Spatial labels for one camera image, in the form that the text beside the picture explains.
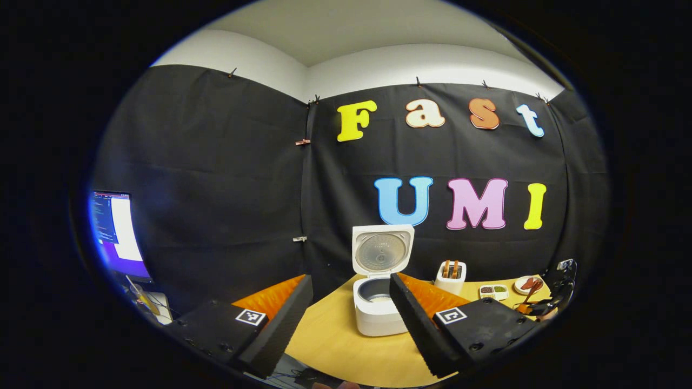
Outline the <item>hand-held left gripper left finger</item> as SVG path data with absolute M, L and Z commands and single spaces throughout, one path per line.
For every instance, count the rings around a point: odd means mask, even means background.
M 267 378 L 313 300 L 309 275 L 234 303 L 211 300 L 165 326 L 166 334 L 217 364 Z

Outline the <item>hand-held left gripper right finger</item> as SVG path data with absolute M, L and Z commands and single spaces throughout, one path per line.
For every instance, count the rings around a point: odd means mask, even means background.
M 439 378 L 487 370 L 541 329 L 497 300 L 469 302 L 402 273 L 391 275 L 389 291 L 430 373 Z

